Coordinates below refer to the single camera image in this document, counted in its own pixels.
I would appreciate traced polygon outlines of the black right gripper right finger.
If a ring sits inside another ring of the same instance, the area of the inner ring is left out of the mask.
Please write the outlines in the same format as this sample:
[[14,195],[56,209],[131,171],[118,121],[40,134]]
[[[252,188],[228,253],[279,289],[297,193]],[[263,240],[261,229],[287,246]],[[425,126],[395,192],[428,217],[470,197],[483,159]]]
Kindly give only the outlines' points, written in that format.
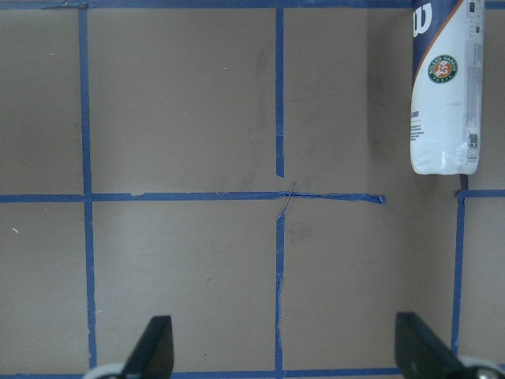
[[463,378],[465,367],[414,312],[395,316],[395,363],[404,378]]

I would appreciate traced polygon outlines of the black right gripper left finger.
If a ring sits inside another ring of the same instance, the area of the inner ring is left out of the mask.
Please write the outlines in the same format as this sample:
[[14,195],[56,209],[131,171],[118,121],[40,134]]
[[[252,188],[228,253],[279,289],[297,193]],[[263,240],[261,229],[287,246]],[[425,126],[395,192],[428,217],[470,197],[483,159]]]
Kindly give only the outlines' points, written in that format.
[[169,315],[154,316],[122,369],[123,378],[170,378],[174,369],[174,341]]

